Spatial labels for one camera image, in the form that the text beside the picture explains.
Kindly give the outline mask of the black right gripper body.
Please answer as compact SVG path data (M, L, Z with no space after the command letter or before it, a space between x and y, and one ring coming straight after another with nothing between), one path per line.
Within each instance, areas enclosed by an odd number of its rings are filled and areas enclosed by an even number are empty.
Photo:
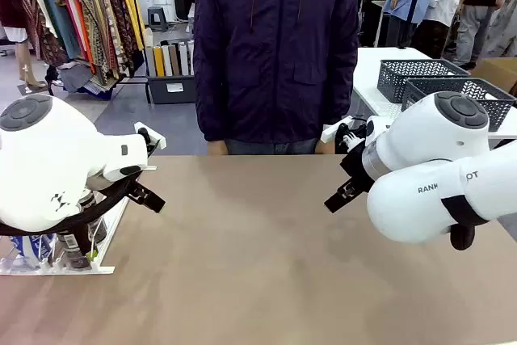
M364 145L357 145L346 154L340 163L349 176L349 179L343 184L346 196L358 196L363 192L369 192L374 184L374 180L368 175L362 162L364 148Z

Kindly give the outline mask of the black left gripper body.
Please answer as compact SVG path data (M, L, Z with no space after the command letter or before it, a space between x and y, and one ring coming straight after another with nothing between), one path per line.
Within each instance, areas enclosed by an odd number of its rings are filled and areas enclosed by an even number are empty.
M118 204L122 199L127 198L137 204L143 204L145 202L145 189L138 183L141 174L142 172L139 171L105 188L103 190L103 195L105 196L103 202Z

